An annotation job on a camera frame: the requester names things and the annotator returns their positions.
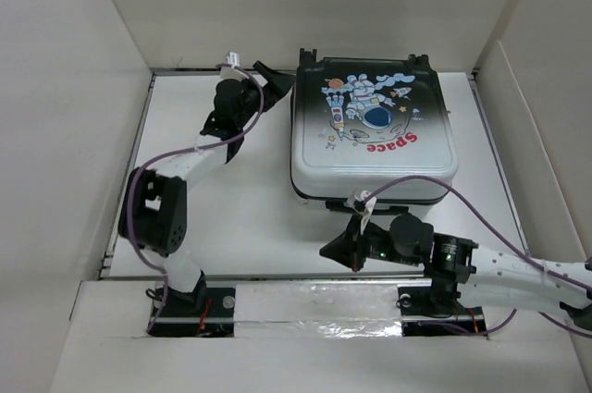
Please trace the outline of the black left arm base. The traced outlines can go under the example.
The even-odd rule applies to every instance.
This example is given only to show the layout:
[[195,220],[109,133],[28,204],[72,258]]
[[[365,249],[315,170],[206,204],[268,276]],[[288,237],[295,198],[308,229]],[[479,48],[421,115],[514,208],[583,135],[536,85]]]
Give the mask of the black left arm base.
[[169,297],[163,312],[154,319],[159,304],[154,301],[148,335],[155,338],[232,338],[234,336],[234,287],[208,288],[203,301],[192,308]]

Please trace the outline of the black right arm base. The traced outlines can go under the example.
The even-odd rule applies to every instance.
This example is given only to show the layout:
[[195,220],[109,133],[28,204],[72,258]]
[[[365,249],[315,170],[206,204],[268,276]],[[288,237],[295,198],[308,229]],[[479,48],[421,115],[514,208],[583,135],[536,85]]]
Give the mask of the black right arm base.
[[437,306],[429,299],[429,287],[398,288],[402,335],[406,338],[475,336],[487,332],[483,310],[460,305]]

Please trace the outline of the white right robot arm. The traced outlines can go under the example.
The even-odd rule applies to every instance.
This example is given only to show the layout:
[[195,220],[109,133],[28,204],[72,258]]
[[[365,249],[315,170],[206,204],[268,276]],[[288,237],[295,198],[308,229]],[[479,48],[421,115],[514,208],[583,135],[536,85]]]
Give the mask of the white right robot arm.
[[410,315],[448,318],[463,310],[502,307],[591,328],[590,263],[528,263],[512,252],[437,233],[411,214],[395,217],[388,229],[353,215],[319,253],[353,272],[369,259],[422,267],[429,285],[400,291],[399,306]]

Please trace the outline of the black white space suitcase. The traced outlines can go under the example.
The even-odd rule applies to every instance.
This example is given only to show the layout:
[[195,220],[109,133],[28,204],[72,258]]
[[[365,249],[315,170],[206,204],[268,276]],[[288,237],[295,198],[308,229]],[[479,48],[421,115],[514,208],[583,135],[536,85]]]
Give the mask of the black white space suitcase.
[[290,183],[325,207],[381,189],[386,206],[431,206],[459,169],[428,55],[318,57],[301,49],[290,97]]

